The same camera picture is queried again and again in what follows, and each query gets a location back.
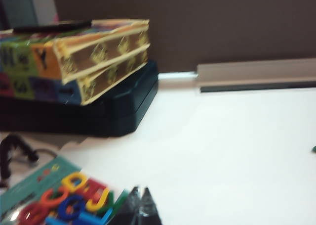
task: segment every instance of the black triangular object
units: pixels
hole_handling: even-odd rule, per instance
[[[140,202],[138,225],[162,225],[155,202],[146,188]]]
[[[140,196],[138,187],[134,187],[116,215],[107,225],[135,225],[139,210]]]

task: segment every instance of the black case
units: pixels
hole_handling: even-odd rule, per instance
[[[149,60],[86,106],[0,97],[0,131],[122,136],[137,129],[157,90],[157,65]]]

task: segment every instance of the white baseboard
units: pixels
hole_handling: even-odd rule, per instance
[[[200,87],[316,81],[316,58],[211,63],[197,66]]]

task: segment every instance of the white table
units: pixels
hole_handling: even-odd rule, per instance
[[[164,79],[135,133],[21,135],[104,182],[148,186],[165,225],[316,224],[316,89],[200,94]],[[12,183],[30,173],[11,166]]]

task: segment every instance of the brown wall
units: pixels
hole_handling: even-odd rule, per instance
[[[161,72],[316,56],[316,0],[55,0],[61,20],[150,19]]]

